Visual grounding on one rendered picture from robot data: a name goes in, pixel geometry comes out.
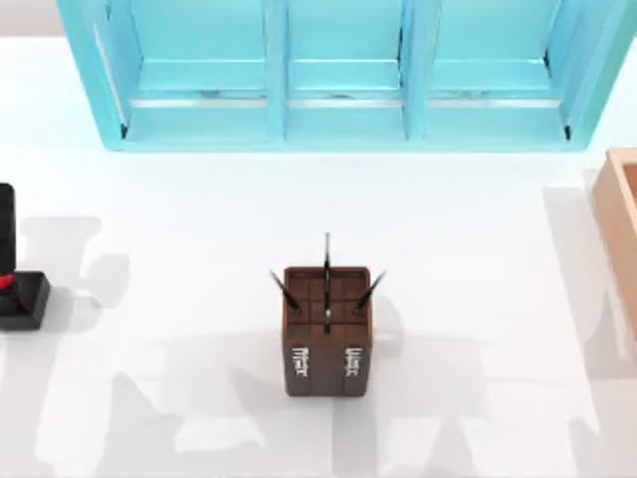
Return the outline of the brown wooden pen holder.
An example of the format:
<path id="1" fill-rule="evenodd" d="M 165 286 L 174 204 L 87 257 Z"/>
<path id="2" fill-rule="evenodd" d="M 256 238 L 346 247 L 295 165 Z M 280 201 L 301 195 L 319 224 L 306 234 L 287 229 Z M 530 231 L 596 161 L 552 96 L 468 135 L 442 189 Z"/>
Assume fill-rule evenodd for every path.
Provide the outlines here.
<path id="1" fill-rule="evenodd" d="M 329 293 L 322 266 L 289 267 L 283 284 L 298 304 L 284 304 L 282 347 L 286 392 L 292 397 L 362 397 L 373 350 L 372 305 L 357 305 L 371 285 L 364 266 L 334 267 Z M 330 331 L 324 330 L 324 298 Z"/>

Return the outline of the light blue rack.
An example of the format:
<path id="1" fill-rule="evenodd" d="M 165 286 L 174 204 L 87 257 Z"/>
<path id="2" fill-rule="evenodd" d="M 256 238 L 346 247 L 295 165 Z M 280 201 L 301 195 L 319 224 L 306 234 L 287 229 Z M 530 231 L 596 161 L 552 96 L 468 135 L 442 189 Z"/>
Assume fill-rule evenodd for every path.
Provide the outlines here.
<path id="1" fill-rule="evenodd" d="M 120 151 L 579 151 L 637 0 L 56 0 Z"/>

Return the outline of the salmon-coloured shallow box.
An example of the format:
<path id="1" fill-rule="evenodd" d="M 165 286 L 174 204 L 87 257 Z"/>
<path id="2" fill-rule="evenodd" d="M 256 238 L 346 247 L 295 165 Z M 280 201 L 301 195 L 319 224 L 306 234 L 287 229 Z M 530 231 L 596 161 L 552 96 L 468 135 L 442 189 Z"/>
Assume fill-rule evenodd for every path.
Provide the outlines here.
<path id="1" fill-rule="evenodd" d="M 606 150 L 592 200 L 626 321 L 637 342 L 637 147 Z"/>

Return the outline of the black and red stamp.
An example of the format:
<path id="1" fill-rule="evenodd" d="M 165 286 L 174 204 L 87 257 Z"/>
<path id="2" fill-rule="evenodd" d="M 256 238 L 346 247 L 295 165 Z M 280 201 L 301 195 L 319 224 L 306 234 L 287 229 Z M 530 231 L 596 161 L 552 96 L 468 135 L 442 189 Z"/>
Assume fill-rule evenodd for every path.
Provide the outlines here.
<path id="1" fill-rule="evenodd" d="M 41 328 L 51 286 L 41 271 L 17 269 L 15 190 L 0 183 L 0 332 Z"/>

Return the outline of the black pen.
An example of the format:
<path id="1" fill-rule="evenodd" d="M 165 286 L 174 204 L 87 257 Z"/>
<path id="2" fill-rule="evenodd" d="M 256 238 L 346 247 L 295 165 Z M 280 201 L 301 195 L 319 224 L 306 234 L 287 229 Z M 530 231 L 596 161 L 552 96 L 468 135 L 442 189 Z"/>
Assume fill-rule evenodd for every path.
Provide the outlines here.
<path id="1" fill-rule="evenodd" d="M 331 305 L 330 305 L 330 233 L 324 235 L 324 260 L 323 260 L 323 332 L 329 334 L 331 332 Z"/>
<path id="2" fill-rule="evenodd" d="M 354 307 L 352 311 L 354 315 L 359 314 L 367 306 L 367 304 L 370 302 L 372 298 L 373 293 L 375 292 L 375 289 L 380 284 L 380 282 L 384 279 L 385 275 L 386 275 L 385 271 L 380 273 L 376 277 L 376 279 L 373 281 L 373 283 L 367 288 L 364 294 L 359 298 L 359 300 L 356 303 L 356 306 Z"/>
<path id="3" fill-rule="evenodd" d="M 281 293 L 283 294 L 287 307 L 292 309 L 298 315 L 301 315 L 303 313 L 303 309 L 300 303 L 294 298 L 294 296 L 291 294 L 291 292 L 287 289 L 285 284 L 274 271 L 270 270 L 269 273 L 271 278 L 275 281 Z"/>

